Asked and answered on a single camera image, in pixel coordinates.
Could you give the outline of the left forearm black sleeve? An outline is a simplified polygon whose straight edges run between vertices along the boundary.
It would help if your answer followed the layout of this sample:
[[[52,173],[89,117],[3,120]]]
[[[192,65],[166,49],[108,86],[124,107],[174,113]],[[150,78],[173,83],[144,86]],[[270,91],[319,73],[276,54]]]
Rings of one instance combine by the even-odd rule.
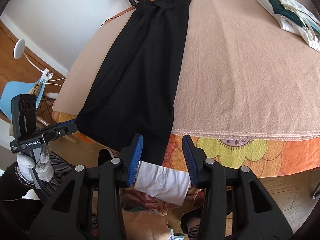
[[[17,168],[15,162],[1,175],[1,239],[29,239],[29,229],[43,208],[41,201],[24,198],[33,187]]]

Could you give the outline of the left white gloved hand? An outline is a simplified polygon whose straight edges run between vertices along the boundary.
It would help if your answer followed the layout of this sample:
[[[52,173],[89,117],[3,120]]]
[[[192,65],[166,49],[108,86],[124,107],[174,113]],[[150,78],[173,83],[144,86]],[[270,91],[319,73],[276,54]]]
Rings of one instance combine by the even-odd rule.
[[[23,153],[17,155],[18,175],[29,184],[34,183],[29,171],[31,168],[35,168],[35,172],[41,181],[51,181],[54,169],[50,162],[50,148],[48,146],[41,148],[40,160],[37,163]]]

